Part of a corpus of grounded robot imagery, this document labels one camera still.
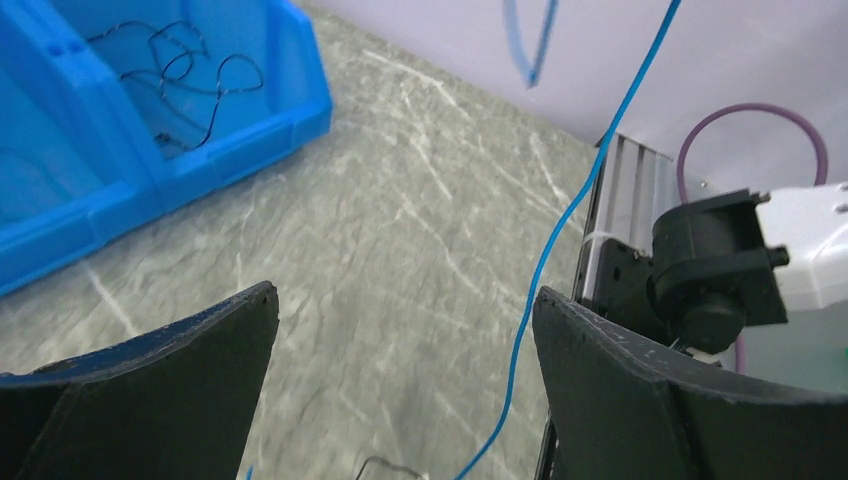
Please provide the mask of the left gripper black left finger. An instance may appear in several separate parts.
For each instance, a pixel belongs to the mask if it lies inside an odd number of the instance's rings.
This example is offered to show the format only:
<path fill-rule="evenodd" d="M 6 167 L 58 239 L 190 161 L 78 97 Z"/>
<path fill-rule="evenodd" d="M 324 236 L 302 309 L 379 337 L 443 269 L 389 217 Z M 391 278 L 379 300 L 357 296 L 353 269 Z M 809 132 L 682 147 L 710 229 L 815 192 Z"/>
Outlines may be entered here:
<path fill-rule="evenodd" d="M 1 377 L 5 479 L 233 479 L 279 326 L 260 282 L 127 341 Z"/>

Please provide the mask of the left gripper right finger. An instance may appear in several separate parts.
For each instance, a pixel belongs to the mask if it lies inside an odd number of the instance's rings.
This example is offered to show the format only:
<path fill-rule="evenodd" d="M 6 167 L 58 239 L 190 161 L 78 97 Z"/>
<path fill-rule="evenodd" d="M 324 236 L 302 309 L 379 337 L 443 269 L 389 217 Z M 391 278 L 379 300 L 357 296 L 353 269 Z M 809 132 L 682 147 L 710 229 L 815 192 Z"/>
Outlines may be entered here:
<path fill-rule="evenodd" d="M 542 288 L 557 479 L 843 479 L 847 399 L 672 351 Z"/>

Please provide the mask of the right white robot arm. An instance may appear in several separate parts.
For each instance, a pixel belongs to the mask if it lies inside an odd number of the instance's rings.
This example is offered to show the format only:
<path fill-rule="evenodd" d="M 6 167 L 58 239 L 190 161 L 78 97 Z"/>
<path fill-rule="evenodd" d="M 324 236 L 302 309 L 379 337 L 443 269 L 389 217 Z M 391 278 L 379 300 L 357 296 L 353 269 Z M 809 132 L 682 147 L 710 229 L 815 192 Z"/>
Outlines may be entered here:
<path fill-rule="evenodd" d="M 652 306 L 673 347 L 722 353 L 746 327 L 846 301 L 847 185 L 682 204 L 654 223 L 652 253 Z"/>

